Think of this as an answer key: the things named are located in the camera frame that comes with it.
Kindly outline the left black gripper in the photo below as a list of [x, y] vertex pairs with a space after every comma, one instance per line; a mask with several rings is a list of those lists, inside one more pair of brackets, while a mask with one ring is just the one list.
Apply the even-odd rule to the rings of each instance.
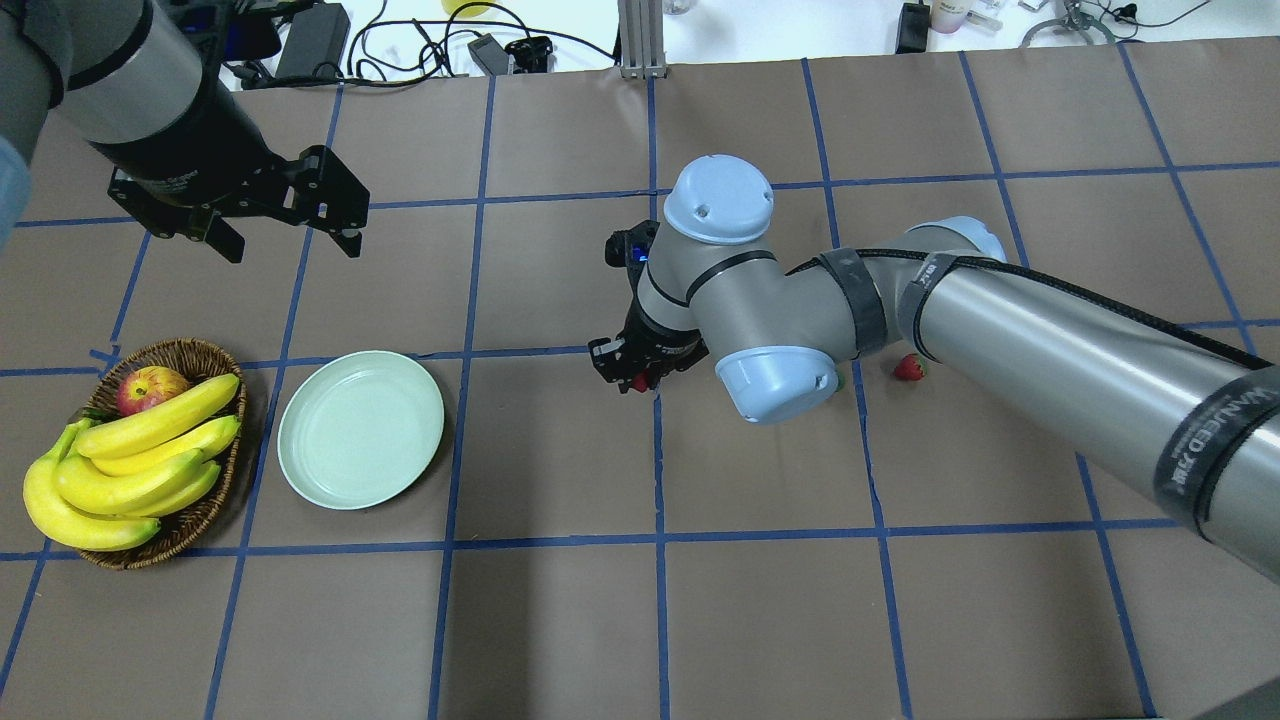
[[108, 196], [155, 237], [182, 236], [239, 264], [244, 238], [221, 217], [271, 217], [321, 231], [347, 258], [361, 256], [369, 188], [328, 146], [294, 160], [271, 151], [212, 74], [159, 132], [88, 142], [115, 167]]

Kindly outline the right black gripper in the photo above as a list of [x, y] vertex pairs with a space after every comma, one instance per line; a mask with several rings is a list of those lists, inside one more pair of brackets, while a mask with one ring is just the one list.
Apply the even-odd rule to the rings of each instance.
[[595, 372], [618, 392], [634, 392], [630, 380], [645, 372], [645, 387], [657, 392], [669, 375], [686, 372], [709, 355], [696, 329], [673, 331], [645, 314], [640, 302], [628, 305], [622, 331], [612, 338], [588, 343]]

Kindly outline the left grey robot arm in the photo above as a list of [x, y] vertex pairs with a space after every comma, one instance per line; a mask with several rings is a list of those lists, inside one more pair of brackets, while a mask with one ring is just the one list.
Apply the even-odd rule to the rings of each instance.
[[114, 168], [108, 192], [156, 237], [243, 258], [230, 219], [266, 217], [362, 249], [370, 192], [324, 145], [275, 154], [215, 70], [155, 1], [3, 4], [3, 237], [31, 196], [51, 114]]

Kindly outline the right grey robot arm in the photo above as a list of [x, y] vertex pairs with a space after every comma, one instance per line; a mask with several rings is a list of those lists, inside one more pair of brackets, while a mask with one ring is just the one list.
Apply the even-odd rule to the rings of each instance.
[[588, 348], [621, 392], [709, 357], [737, 413], [776, 424], [828, 400], [838, 364], [902, 341], [1064, 438], [1201, 539], [1277, 579], [1277, 365], [1007, 261], [972, 217], [791, 272], [774, 188], [741, 158], [678, 174], [658, 222], [614, 232], [632, 297]]

